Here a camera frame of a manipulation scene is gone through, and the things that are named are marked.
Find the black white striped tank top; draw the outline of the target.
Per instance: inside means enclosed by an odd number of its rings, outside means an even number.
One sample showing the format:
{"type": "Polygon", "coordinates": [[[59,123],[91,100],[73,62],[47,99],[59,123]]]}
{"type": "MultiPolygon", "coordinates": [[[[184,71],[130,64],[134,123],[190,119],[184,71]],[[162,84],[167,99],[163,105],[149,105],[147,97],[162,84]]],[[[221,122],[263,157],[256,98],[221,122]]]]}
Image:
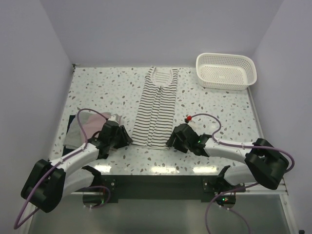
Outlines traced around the black white striped tank top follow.
{"type": "Polygon", "coordinates": [[[175,115],[178,70],[164,73],[151,67],[145,76],[132,131],[133,144],[167,150],[175,115]]]}

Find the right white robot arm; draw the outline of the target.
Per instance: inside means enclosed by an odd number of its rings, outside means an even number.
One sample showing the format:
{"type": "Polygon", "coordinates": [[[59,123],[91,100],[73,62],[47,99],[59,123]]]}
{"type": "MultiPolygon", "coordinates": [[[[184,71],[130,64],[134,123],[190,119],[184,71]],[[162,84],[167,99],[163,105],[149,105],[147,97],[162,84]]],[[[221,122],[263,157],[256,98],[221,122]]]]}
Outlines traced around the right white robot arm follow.
{"type": "Polygon", "coordinates": [[[222,157],[241,163],[240,166],[225,166],[218,175],[217,186],[227,192],[242,183],[258,183],[271,190],[277,189],[286,173],[289,161],[268,141],[230,143],[214,140],[212,135],[198,135],[189,124],[174,128],[168,147],[197,156],[222,157]]]}

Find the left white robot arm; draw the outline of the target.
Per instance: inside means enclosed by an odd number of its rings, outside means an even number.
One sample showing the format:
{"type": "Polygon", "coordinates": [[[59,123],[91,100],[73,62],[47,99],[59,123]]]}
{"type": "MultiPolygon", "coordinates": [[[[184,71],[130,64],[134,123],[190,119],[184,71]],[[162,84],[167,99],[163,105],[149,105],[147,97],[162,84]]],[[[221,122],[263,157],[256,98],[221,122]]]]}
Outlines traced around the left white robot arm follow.
{"type": "Polygon", "coordinates": [[[90,162],[106,159],[109,150],[132,143],[125,127],[108,120],[86,144],[59,159],[37,161],[21,191],[21,197],[49,213],[61,199],[72,192],[87,188],[96,191],[101,186],[101,173],[90,162]]]}

